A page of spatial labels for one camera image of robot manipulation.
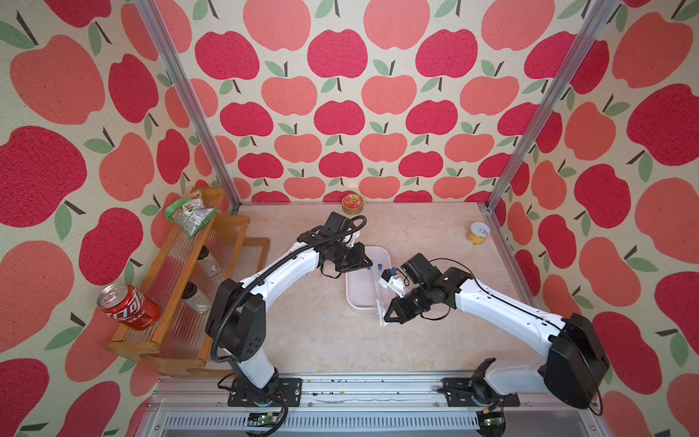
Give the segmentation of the white rectangular tray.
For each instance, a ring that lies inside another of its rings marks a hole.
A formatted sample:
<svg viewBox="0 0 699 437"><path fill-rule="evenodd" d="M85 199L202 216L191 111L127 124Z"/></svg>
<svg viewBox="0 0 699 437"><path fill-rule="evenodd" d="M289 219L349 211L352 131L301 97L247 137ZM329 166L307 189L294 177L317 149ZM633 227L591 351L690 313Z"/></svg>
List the white rectangular tray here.
<svg viewBox="0 0 699 437"><path fill-rule="evenodd" d="M382 271L391 268L391 256L386 249L379 246L367 246L366 255L371 259L371 267L382 264ZM345 275L346 299L353 311L360 314L378 313L376 300L371 298L368 285L367 269L360 269ZM381 299L388 300L395 296L390 289L382 287Z"/></svg>

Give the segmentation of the white wipe cloth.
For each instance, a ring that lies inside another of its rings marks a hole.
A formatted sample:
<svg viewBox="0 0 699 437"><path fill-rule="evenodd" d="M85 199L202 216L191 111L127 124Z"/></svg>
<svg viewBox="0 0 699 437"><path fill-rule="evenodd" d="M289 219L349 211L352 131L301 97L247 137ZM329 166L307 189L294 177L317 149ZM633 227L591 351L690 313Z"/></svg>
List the white wipe cloth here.
<svg viewBox="0 0 699 437"><path fill-rule="evenodd" d="M388 300L386 299L377 299L376 304L377 304L377 311L380 319L380 325L382 327L388 326L389 322L386 322L385 316L388 313L388 309L391 306L391 301L392 298L389 298Z"/></svg>

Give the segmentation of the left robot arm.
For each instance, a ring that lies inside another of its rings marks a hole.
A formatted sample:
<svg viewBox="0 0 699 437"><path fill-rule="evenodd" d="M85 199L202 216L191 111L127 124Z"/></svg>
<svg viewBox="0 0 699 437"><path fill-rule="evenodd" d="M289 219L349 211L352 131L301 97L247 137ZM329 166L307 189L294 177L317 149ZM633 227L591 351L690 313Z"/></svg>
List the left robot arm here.
<svg viewBox="0 0 699 437"><path fill-rule="evenodd" d="M359 242L366 224L363 215L348 218L333 212L323 225L301 233L271 265L240 282L221 282L206 324L212 340L211 360L229 364L250 386L274 393L279 371L263 349L267 311L298 280L316 269L322 271L328 262L334 266L336 279L371 267L365 246Z"/></svg>

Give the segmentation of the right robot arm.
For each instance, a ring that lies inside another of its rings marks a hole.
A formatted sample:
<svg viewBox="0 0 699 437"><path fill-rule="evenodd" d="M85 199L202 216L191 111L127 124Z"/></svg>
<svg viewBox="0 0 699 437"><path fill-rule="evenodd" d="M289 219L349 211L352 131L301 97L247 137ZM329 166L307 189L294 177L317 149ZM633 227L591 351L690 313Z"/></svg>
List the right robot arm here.
<svg viewBox="0 0 699 437"><path fill-rule="evenodd" d="M592 407L610 368L602 342L590 320L573 313L564 317L540 311L487 287L458 268L406 279L386 269L380 286L394 292L382 308L384 323L404 324L436 304L477 316L518 338L539 354L525 364L484 362L486 387L498 395L551 393L573 408Z"/></svg>

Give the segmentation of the red gold round tin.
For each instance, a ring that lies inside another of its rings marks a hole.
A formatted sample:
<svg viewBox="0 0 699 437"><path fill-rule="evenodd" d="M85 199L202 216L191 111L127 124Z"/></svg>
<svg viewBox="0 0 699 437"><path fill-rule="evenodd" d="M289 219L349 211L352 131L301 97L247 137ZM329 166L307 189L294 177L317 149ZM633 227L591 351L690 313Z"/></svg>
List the red gold round tin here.
<svg viewBox="0 0 699 437"><path fill-rule="evenodd" d="M344 195L340 204L344 213L349 216L360 215L364 208L364 200L362 196L354 192Z"/></svg>

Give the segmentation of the yellow white can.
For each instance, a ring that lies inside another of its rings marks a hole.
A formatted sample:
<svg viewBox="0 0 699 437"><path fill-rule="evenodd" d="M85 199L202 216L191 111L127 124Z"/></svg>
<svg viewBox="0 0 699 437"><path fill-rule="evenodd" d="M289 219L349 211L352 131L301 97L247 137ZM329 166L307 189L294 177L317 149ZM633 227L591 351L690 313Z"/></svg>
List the yellow white can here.
<svg viewBox="0 0 699 437"><path fill-rule="evenodd" d="M466 234L466 239L473 245L481 245L489 238L491 235L490 227L483 222L475 221L473 222Z"/></svg>

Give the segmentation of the glass spice jar upper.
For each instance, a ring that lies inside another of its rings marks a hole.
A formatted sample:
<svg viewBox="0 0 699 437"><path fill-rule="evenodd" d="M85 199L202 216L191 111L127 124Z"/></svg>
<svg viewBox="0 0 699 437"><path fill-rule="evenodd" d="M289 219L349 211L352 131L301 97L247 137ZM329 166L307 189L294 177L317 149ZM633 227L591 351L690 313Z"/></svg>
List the glass spice jar upper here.
<svg viewBox="0 0 699 437"><path fill-rule="evenodd" d="M213 278L220 274L220 265L218 265L218 262L207 246L201 247L197 262L200 269L202 269L209 278Z"/></svg>

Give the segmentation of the glass spice jar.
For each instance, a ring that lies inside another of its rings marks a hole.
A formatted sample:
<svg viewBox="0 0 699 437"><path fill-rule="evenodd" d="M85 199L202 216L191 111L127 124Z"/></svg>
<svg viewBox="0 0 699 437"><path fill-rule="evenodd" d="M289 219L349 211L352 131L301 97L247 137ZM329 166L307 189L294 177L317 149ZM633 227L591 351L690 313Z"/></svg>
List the glass spice jar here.
<svg viewBox="0 0 699 437"><path fill-rule="evenodd" d="M213 278L220 274L220 265L218 265L218 262L207 246L201 247L197 262L200 269L202 269L209 278Z"/></svg>
<svg viewBox="0 0 699 437"><path fill-rule="evenodd" d="M181 299L198 314L205 314L211 308L211 301L194 282L187 282Z"/></svg>

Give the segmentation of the glass spice jar lower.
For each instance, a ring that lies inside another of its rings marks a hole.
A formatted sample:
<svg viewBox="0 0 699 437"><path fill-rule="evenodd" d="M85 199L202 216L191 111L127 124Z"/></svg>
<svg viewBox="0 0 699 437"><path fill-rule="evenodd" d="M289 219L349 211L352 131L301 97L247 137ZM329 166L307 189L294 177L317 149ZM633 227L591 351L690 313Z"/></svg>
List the glass spice jar lower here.
<svg viewBox="0 0 699 437"><path fill-rule="evenodd" d="M198 314L205 314L211 308L211 301L194 282L187 282L181 299Z"/></svg>

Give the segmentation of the green snack bag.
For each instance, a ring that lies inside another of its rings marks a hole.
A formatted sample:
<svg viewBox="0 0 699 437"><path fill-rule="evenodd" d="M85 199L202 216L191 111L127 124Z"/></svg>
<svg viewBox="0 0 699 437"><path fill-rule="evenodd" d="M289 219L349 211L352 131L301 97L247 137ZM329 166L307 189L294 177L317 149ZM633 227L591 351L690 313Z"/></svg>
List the green snack bag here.
<svg viewBox="0 0 699 437"><path fill-rule="evenodd" d="M192 240L214 219L217 212L218 207L207 207L202 191L195 190L166 207L165 217L167 221L178 225Z"/></svg>

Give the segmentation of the wooden shelf rack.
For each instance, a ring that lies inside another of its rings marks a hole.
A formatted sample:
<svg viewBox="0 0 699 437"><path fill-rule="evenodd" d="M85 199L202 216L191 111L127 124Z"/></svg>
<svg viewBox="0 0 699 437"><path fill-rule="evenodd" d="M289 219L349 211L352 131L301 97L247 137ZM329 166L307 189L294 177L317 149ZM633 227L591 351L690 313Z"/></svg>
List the wooden shelf rack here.
<svg viewBox="0 0 699 437"><path fill-rule="evenodd" d="M267 264L269 239L246 235L250 219L218 214L194 239L177 225L172 228L139 290L158 304L160 319L145 331L121 326L107 350L177 378L214 378L230 372L229 366L209 364L211 338L206 333L209 315L198 314L181 299L187 282L194 282L210 300L218 286L233 276L247 248L261 249L260 257L246 266ZM209 278L198 266L198 253L207 246L220 265Z"/></svg>

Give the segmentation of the red cola can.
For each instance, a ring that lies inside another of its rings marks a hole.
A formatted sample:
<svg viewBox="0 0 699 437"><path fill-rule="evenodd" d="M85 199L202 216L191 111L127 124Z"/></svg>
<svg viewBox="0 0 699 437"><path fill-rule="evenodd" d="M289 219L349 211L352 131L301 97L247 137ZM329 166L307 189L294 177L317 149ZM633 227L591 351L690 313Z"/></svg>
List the red cola can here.
<svg viewBox="0 0 699 437"><path fill-rule="evenodd" d="M98 294L96 307L107 317L136 331L145 331L161 315L160 307L153 300L125 283L107 285Z"/></svg>

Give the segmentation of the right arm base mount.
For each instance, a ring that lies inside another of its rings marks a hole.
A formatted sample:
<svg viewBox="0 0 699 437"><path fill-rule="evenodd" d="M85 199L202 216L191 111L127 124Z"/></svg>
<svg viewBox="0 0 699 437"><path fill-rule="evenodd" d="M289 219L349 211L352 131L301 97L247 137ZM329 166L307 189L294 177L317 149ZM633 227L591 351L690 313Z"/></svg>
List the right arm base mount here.
<svg viewBox="0 0 699 437"><path fill-rule="evenodd" d="M449 407L520 407L517 394L500 395L483 378L444 378L437 393L442 394Z"/></svg>

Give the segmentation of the left aluminium frame post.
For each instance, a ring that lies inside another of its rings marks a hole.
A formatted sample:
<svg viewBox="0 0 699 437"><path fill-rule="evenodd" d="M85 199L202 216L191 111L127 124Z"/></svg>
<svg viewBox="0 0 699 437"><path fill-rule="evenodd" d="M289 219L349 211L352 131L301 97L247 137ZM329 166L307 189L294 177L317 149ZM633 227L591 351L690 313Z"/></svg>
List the left aluminium frame post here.
<svg viewBox="0 0 699 437"><path fill-rule="evenodd" d="M191 126L200 140L200 145L202 145L212 166L213 173L229 200L230 213L237 215L242 205L240 193L238 193L234 180L229 173L220 145L218 145L215 135L209 127L197 93L193 85L191 85L185 69L182 67L175 44L167 30L165 19L158 9L157 2L137 0L135 4L173 86L178 92L183 109L185 109Z"/></svg>

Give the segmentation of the right aluminium frame post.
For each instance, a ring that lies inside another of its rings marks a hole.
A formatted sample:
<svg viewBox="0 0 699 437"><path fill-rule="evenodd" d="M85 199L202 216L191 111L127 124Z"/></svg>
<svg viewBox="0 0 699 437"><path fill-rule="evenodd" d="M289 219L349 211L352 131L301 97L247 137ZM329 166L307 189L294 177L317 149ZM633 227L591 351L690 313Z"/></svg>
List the right aluminium frame post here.
<svg viewBox="0 0 699 437"><path fill-rule="evenodd" d="M573 77L592 49L597 36L604 29L607 21L613 16L615 9L620 7L620 5L621 1L613 0L595 1L593 3L592 9L586 18L584 18L584 23L582 23L580 32L573 40L571 48L562 61L561 67L552 79L551 85L544 93L544 98L539 104L538 109L536 109L522 139L519 140L514 147L511 159L505 167L502 176L498 178L488 200L478 204L483 214L494 213L504 192L511 186L512 180L520 165L524 162L525 156L529 153L530 148L534 145L535 140L541 134L542 129L553 113L557 102L564 95L568 87L570 87Z"/></svg>

